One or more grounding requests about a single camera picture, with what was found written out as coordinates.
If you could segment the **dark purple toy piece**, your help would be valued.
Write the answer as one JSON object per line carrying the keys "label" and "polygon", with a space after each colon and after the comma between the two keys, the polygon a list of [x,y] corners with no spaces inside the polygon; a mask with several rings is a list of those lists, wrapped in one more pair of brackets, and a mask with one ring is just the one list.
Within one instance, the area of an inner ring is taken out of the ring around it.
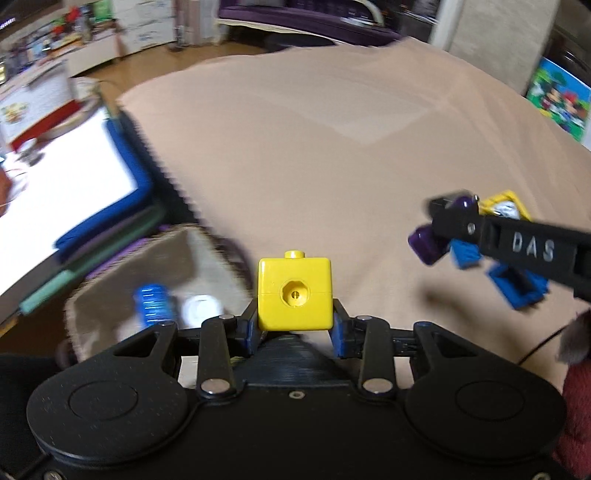
{"label": "dark purple toy piece", "polygon": [[[446,208],[468,209],[479,212],[478,196],[466,190],[428,199],[425,209],[430,219]],[[419,226],[409,237],[408,245],[427,266],[433,266],[450,249],[450,240],[437,236],[431,223]]]}

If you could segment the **desk calendar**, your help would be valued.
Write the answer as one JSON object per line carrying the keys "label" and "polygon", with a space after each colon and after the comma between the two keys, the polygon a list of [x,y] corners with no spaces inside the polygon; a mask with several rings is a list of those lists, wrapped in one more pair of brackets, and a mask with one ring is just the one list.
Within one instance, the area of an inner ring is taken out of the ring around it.
{"label": "desk calendar", "polygon": [[76,113],[80,108],[62,65],[35,76],[23,76],[20,83],[1,92],[1,138],[10,150],[18,151]]}

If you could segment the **wicker basket with fabric liner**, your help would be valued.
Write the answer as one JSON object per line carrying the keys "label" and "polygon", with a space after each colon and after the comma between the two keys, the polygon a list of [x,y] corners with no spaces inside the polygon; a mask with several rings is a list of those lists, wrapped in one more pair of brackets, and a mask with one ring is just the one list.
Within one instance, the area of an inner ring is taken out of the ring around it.
{"label": "wicker basket with fabric liner", "polygon": [[195,224],[172,227],[84,282],[67,300],[65,326],[82,362],[146,327],[149,296],[167,318],[195,328],[205,314],[238,314],[252,299],[224,245]]}

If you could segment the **green mat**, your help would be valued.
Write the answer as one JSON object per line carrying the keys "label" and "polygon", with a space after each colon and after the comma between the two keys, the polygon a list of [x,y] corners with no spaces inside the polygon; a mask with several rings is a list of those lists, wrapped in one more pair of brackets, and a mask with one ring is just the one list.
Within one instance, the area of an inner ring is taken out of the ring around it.
{"label": "green mat", "polygon": [[6,294],[13,301],[6,316],[30,315],[58,294],[73,288],[113,256],[153,233],[164,215],[163,206],[155,203],[101,232],[64,262],[52,255],[12,287],[11,294]]}

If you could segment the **beige blanket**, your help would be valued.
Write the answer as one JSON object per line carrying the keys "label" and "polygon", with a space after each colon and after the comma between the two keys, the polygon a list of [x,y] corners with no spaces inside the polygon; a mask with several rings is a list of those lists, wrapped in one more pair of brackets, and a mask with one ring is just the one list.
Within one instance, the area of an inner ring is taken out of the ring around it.
{"label": "beige blanket", "polygon": [[590,226],[590,154],[510,87],[423,42],[206,61],[118,100],[195,216],[249,261],[332,262],[349,314],[428,320],[555,385],[554,332],[584,304],[552,285],[513,310],[484,268],[424,265],[426,199],[513,191],[539,221]]}

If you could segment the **blue plastic bottle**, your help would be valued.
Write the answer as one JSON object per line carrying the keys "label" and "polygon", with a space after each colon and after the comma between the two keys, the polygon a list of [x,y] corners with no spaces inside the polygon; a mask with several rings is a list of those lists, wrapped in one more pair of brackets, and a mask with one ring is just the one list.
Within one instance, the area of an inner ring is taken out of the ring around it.
{"label": "blue plastic bottle", "polygon": [[176,320],[176,313],[165,286],[160,284],[140,286],[136,289],[133,298],[136,313],[144,328]]}

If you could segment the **yellow toy cube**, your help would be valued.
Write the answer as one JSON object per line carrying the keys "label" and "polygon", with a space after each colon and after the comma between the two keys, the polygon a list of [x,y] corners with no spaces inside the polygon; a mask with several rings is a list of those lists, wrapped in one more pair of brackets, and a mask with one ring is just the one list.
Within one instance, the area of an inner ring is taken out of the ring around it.
{"label": "yellow toy cube", "polygon": [[332,263],[290,250],[257,267],[257,315],[263,331],[331,330]]}

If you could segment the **mickey mouse picture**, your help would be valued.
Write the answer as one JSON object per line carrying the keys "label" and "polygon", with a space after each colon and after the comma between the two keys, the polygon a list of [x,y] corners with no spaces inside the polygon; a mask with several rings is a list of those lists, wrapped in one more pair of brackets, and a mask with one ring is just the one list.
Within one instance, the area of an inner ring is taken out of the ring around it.
{"label": "mickey mouse picture", "polygon": [[525,97],[577,142],[584,141],[590,119],[590,87],[542,57]]}

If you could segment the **purple chaise sofa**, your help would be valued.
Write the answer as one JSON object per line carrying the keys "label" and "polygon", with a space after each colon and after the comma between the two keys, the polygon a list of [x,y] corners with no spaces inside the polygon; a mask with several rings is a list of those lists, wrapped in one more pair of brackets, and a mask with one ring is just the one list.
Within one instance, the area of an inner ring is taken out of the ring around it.
{"label": "purple chaise sofa", "polygon": [[385,46],[401,39],[372,1],[221,1],[216,20],[228,27],[360,46]]}

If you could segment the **blue folded mat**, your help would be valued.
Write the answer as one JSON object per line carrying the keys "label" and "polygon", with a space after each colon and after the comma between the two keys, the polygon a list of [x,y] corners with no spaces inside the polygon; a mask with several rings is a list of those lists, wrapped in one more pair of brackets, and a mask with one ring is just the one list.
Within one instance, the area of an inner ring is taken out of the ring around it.
{"label": "blue folded mat", "polygon": [[55,242],[59,261],[65,263],[96,237],[114,225],[127,220],[149,206],[153,182],[142,166],[139,156],[121,132],[117,123],[104,120],[101,125],[106,143],[106,159],[102,159],[88,213]]}

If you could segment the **blue hollow toy block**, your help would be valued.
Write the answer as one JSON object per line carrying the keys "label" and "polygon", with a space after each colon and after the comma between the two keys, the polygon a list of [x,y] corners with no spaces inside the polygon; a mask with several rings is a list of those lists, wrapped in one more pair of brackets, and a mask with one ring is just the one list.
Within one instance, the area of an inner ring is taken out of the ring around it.
{"label": "blue hollow toy block", "polygon": [[515,310],[522,310],[544,300],[548,280],[527,270],[496,264],[487,275],[505,300]]}

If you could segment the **blue toy brick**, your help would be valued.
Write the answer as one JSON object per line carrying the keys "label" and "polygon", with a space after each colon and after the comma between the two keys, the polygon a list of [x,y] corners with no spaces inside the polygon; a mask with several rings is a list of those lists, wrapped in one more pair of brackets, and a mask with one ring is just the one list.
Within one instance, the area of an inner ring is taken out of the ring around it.
{"label": "blue toy brick", "polygon": [[454,239],[450,242],[450,252],[455,265],[460,270],[476,267],[480,264],[482,255],[477,245]]}

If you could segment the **white round cap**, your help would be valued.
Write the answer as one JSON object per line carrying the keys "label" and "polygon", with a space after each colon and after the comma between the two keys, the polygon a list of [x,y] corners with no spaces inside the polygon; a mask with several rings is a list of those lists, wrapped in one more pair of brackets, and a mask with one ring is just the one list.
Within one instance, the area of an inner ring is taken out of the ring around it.
{"label": "white round cap", "polygon": [[221,302],[211,295],[192,296],[181,307],[181,318],[186,328],[199,328],[204,321],[223,313]]}

